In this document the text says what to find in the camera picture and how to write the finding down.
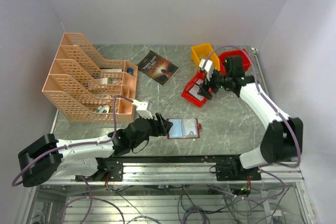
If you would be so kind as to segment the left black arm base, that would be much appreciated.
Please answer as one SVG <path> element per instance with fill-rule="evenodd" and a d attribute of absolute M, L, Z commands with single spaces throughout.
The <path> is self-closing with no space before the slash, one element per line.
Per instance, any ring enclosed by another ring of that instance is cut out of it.
<path fill-rule="evenodd" d="M 98 170 L 91 176 L 84 176 L 88 182 L 121 182 L 123 180 L 123 165 L 112 163 L 100 164 Z"/>

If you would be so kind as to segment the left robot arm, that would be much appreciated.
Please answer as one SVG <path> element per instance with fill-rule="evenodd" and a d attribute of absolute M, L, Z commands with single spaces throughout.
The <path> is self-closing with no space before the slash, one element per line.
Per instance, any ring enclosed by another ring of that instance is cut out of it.
<path fill-rule="evenodd" d="M 45 134 L 18 154 L 20 173 L 12 185 L 35 187 L 56 176 L 83 176 L 102 180 L 107 167 L 100 158 L 125 155 L 151 136 L 167 136 L 173 123 L 160 113 L 156 118 L 137 118 L 124 129 L 83 140 L 56 139 Z"/>

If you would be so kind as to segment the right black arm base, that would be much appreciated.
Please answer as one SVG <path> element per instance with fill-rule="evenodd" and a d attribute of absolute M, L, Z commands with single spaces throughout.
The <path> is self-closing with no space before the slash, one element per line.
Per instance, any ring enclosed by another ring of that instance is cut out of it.
<path fill-rule="evenodd" d="M 209 172 L 215 174 L 217 181 L 243 181 L 261 180 L 261 175 L 257 167 L 244 169 L 240 164 L 216 163 L 211 166 Z"/>

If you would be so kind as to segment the red leather card holder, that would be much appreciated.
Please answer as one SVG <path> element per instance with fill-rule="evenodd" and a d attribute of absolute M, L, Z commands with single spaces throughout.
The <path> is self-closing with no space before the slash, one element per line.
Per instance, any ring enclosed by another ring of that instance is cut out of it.
<path fill-rule="evenodd" d="M 192 139 L 200 138 L 200 130 L 202 129 L 197 118 L 191 119 L 168 119 L 173 126 L 167 134 L 168 139 Z"/>

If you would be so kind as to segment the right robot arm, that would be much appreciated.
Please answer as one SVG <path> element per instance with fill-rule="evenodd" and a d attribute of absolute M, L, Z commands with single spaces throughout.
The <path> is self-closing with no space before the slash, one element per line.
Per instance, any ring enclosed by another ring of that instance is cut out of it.
<path fill-rule="evenodd" d="M 241 180 L 249 175 L 250 168 L 282 164 L 291 158 L 300 163 L 303 122 L 283 112 L 266 95 L 257 79 L 245 74 L 240 56 L 228 57 L 224 66 L 226 74 L 221 74 L 215 70 L 212 61 L 201 59 L 199 70 L 205 77 L 198 94 L 211 99 L 212 93 L 217 93 L 220 88 L 235 93 L 250 106 L 266 130 L 258 147 L 240 154 L 240 162 L 231 167 L 232 175 Z"/>

